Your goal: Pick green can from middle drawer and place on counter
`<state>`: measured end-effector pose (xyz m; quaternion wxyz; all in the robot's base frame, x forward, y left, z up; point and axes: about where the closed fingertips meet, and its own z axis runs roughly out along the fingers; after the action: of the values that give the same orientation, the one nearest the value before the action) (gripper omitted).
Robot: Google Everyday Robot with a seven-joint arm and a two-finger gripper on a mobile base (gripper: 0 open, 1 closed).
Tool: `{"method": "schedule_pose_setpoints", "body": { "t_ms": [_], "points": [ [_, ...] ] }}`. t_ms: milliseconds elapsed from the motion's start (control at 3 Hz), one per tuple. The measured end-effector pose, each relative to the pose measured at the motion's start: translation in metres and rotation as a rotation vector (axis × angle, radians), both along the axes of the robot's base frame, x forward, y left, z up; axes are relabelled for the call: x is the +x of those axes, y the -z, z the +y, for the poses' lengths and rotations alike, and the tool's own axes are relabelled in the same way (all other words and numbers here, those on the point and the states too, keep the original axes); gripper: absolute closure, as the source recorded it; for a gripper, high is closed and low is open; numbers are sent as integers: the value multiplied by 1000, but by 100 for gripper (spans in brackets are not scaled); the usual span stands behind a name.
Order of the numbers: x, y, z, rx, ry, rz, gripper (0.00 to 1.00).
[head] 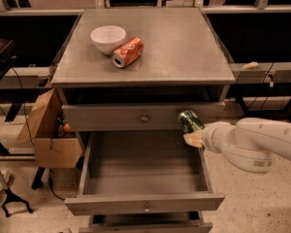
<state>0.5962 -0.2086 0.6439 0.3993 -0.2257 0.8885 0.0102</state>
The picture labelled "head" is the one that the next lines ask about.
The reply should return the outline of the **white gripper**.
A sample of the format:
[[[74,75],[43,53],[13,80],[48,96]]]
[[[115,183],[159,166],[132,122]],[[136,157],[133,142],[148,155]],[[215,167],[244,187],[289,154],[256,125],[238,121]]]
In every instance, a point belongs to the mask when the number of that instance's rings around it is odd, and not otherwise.
[[[209,123],[200,132],[195,131],[183,135],[187,145],[201,148],[204,146],[207,150],[215,153],[222,153],[222,146],[226,142],[225,138],[234,129],[234,126],[228,122],[218,121]]]

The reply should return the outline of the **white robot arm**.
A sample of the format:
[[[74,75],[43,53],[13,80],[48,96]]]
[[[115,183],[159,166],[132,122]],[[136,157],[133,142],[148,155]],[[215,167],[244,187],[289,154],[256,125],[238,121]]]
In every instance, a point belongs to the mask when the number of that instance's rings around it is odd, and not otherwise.
[[[273,154],[291,161],[291,123],[257,117],[240,119],[235,125],[218,121],[183,135],[187,145],[222,153],[235,167],[266,174]]]

